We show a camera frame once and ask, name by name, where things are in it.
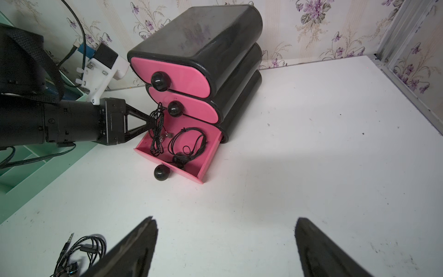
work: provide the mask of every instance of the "round knob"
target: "round knob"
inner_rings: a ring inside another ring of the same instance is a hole
[[[157,71],[151,76],[151,85],[158,91],[166,91],[171,86],[171,78],[166,73]]]
[[[179,117],[183,114],[185,107],[178,101],[172,101],[167,106],[167,111],[172,117]]]
[[[169,167],[167,167],[164,164],[158,165],[155,169],[154,169],[154,177],[158,180],[158,181],[164,181],[166,180],[169,175],[171,174],[171,170]]]

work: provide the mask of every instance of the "mint green shelf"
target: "mint green shelf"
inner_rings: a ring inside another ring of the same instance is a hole
[[[0,169],[0,223],[20,209],[42,189],[59,177],[71,165],[97,145],[95,142],[78,142],[77,147],[62,156],[40,162]],[[31,159],[59,153],[67,148],[58,148],[55,144],[35,144],[16,146],[16,153],[11,161]],[[8,148],[0,151],[0,160],[11,153]]]

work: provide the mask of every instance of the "black plastic casing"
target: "black plastic casing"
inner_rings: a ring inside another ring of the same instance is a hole
[[[191,7],[130,50],[128,61],[140,57],[194,67],[207,79],[208,98],[213,98],[262,29],[252,5]]]
[[[112,69],[112,66],[115,63],[115,60],[118,58],[118,54],[109,48],[104,43],[101,43],[97,50],[94,52],[94,55],[92,58],[96,59],[97,61],[101,62],[104,66],[108,67],[109,69]]]
[[[226,80],[226,82],[221,86],[220,90],[206,99],[201,99],[202,101],[209,103],[218,114],[218,122],[215,125],[222,123],[226,116],[229,114],[231,109],[234,107],[238,100],[239,95],[242,93],[246,84],[251,79],[254,72],[257,70],[261,62],[261,49],[260,46],[255,43],[251,49],[248,51],[246,56],[240,61],[237,67],[234,69],[232,74]],[[149,87],[151,84],[146,85],[146,91],[149,96]],[[188,94],[183,94],[175,90],[169,90],[171,93],[185,95],[190,98],[196,98]]]
[[[222,123],[216,125],[217,128],[223,134],[223,138],[221,139],[220,143],[226,143],[229,141],[229,138],[231,137],[233,131],[235,130],[235,127],[240,121],[243,113],[245,112],[246,108],[248,107],[249,103],[251,102],[253,96],[257,92],[260,85],[261,85],[261,74],[258,70],[256,70],[253,73],[248,84],[246,84],[246,86],[240,93],[239,97],[237,98],[237,101],[235,101],[234,106],[232,106],[231,110],[226,115],[225,120]]]
[[[95,141],[117,145],[152,129],[156,120],[126,104],[124,99],[102,98],[100,105],[62,100],[43,103],[0,94],[0,148]],[[128,130],[128,115],[146,121]]]

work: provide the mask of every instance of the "drawer front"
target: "drawer front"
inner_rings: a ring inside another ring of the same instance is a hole
[[[162,102],[163,107],[167,107],[172,101],[179,101],[185,107],[184,114],[211,124],[216,124],[218,122],[217,111],[213,106],[203,100],[176,94],[171,91],[158,91],[151,86],[149,86],[148,92],[155,102]]]
[[[150,84],[152,74],[162,71],[171,79],[171,86],[169,87],[171,90],[199,98],[207,98],[210,94],[208,80],[193,67],[139,57],[131,58],[131,66],[145,83]]]

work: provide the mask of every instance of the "black strap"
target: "black strap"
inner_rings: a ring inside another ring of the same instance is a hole
[[[25,50],[26,53],[28,53],[38,63],[38,65],[46,70],[58,91],[58,97],[50,94],[30,94],[26,95],[26,97],[49,103],[59,102],[65,94],[65,87],[63,86],[60,71],[49,55],[44,51],[43,47],[36,44],[24,30],[18,28],[8,28],[6,33],[23,50]]]

